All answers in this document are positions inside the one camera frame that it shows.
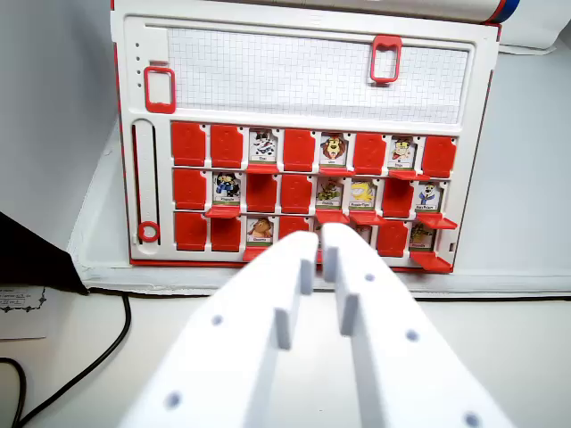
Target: blue stripe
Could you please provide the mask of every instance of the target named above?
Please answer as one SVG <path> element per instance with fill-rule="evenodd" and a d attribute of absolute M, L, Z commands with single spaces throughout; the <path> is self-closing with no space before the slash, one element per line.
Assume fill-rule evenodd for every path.
<path fill-rule="evenodd" d="M 506 3 L 501 8 L 500 13 L 492 21 L 494 24 L 500 24 L 509 18 L 513 12 L 516 11 L 519 0 L 506 0 Z"/>

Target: red flip-down tile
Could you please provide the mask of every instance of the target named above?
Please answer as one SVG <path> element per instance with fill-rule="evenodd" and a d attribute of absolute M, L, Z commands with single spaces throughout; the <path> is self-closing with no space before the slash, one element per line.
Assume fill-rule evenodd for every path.
<path fill-rule="evenodd" d="M 402 257 L 409 229 L 402 221 L 387 220 L 378 228 L 377 251 L 383 257 Z"/>
<path fill-rule="evenodd" d="M 383 191 L 383 217 L 407 218 L 413 193 L 414 188 L 408 181 L 387 178 Z"/>
<path fill-rule="evenodd" d="M 311 131 L 286 129 L 284 133 L 284 170 L 311 172 L 315 139 Z"/>
<path fill-rule="evenodd" d="M 319 167 L 319 174 L 330 177 L 351 177 L 355 173 L 348 171 L 347 168 Z"/>
<path fill-rule="evenodd" d="M 211 126 L 211 157 L 214 168 L 240 168 L 244 136 L 233 125 Z"/>
<path fill-rule="evenodd" d="M 401 169 L 391 169 L 389 171 L 389 177 L 398 178 L 399 180 L 411 181 L 411 180 L 429 180 L 430 176 L 426 174 L 417 174 L 414 170 L 401 170 Z"/>
<path fill-rule="evenodd" d="M 175 168 L 172 181 L 177 210 L 204 210 L 206 177 L 198 169 Z"/>
<path fill-rule="evenodd" d="M 246 169 L 248 174 L 277 174 L 277 165 L 273 163 L 250 163 Z"/>
<path fill-rule="evenodd" d="M 206 134 L 200 124 L 172 122 L 170 125 L 170 139 L 175 165 L 204 166 Z"/>
<path fill-rule="evenodd" d="M 293 232 L 302 230 L 304 232 L 310 231 L 310 225 L 305 218 L 297 216 L 283 216 L 279 218 L 279 238 L 283 239 Z"/>
<path fill-rule="evenodd" d="M 444 218 L 440 212 L 419 212 L 417 220 L 433 229 L 455 229 L 458 227 L 452 220 Z"/>
<path fill-rule="evenodd" d="M 430 177 L 449 178 L 454 165 L 456 145 L 451 136 L 428 136 L 422 157 L 422 171 Z"/>
<path fill-rule="evenodd" d="M 277 200 L 277 181 L 274 176 L 248 176 L 246 184 L 246 203 L 248 211 L 274 212 Z"/>
<path fill-rule="evenodd" d="M 380 134 L 358 133 L 355 137 L 355 174 L 379 176 L 385 162 L 386 142 Z"/>
<path fill-rule="evenodd" d="M 206 219 L 198 212 L 175 212 L 177 250 L 204 251 Z"/>
<path fill-rule="evenodd" d="M 252 261 L 260 254 L 262 254 L 267 248 L 269 247 L 246 247 L 244 250 L 244 256 L 242 257 L 243 261 Z"/>
<path fill-rule="evenodd" d="M 380 226 L 387 222 L 374 211 L 349 211 L 349 218 L 358 225 Z"/>
<path fill-rule="evenodd" d="M 235 218 L 239 215 L 239 205 L 212 205 L 212 208 L 206 212 L 208 218 Z"/>
<path fill-rule="evenodd" d="M 280 203 L 282 212 L 288 214 L 308 214 L 311 204 L 311 181 L 307 176 L 285 174 L 282 176 Z"/>
<path fill-rule="evenodd" d="M 410 258 L 429 272 L 449 274 L 452 271 L 452 265 L 438 257 L 435 252 L 411 251 Z"/>
<path fill-rule="evenodd" d="M 322 225 L 326 223 L 349 224 L 349 218 L 341 210 L 315 210 L 315 214 L 318 217 L 318 222 Z"/>
<path fill-rule="evenodd" d="M 237 218 L 213 218 L 211 220 L 211 245 L 213 251 L 240 251 L 242 222 Z"/>

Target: guess who game board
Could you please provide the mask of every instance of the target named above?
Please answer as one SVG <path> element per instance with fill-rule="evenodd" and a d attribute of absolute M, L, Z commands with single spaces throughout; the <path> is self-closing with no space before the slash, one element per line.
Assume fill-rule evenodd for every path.
<path fill-rule="evenodd" d="M 112 12 L 132 264 L 242 266 L 339 222 L 452 271 L 497 28 L 166 3 Z"/>

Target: grid paper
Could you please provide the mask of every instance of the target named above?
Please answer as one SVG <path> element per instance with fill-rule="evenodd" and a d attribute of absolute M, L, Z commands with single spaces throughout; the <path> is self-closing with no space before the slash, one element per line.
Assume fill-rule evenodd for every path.
<path fill-rule="evenodd" d="M 403 47 L 396 82 L 370 78 L 369 44 L 204 29 L 169 29 L 177 106 L 454 124 L 468 52 Z M 395 52 L 378 51 L 390 76 Z"/>

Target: black cable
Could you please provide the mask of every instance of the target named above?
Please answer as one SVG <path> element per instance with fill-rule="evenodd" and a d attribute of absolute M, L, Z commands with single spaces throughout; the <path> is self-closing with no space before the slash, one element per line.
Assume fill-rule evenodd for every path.
<path fill-rule="evenodd" d="M 11 358 L 0 357 L 0 363 L 9 364 L 16 369 L 18 373 L 18 378 L 20 379 L 20 393 L 18 394 L 18 407 L 16 408 L 16 414 L 14 415 L 14 420 L 11 427 L 15 428 L 18 425 L 21 417 L 21 411 L 24 409 L 24 403 L 26 402 L 26 374 L 24 369 L 18 361 Z"/>
<path fill-rule="evenodd" d="M 93 363 L 91 363 L 88 368 L 83 370 L 80 374 L 78 374 L 69 382 L 67 382 L 65 385 L 63 385 L 54 395 L 52 395 L 49 399 L 47 399 L 42 404 L 34 408 L 21 420 L 20 420 L 21 411 L 24 407 L 24 401 L 26 399 L 26 375 L 24 374 L 24 371 L 22 370 L 20 364 L 18 364 L 13 359 L 0 358 L 0 362 L 12 364 L 18 371 L 18 376 L 20 377 L 20 396 L 18 399 L 18 409 L 16 410 L 16 417 L 14 417 L 14 423 L 12 424 L 12 428 L 21 428 L 22 426 L 27 424 L 34 416 L 36 416 L 37 414 L 45 410 L 47 407 L 52 405 L 57 399 L 59 399 L 63 394 L 65 394 L 69 389 L 71 389 L 76 383 L 78 383 L 87 375 L 89 375 L 91 372 L 93 372 L 97 368 L 97 366 L 103 363 L 107 359 L 107 357 L 109 357 L 113 353 L 113 351 L 119 346 L 119 344 L 123 342 L 123 339 L 125 339 L 125 337 L 127 336 L 128 329 L 131 327 L 131 306 L 129 305 L 128 295 L 126 293 L 123 293 L 121 295 L 121 298 L 123 299 L 123 306 L 125 307 L 125 325 L 123 326 L 123 330 L 121 330 L 121 333 L 119 333 L 119 336 L 117 336 L 117 339 L 115 339 L 115 342 L 113 342 L 112 345 L 103 354 L 101 354 L 101 356 L 98 359 L 96 359 Z"/>

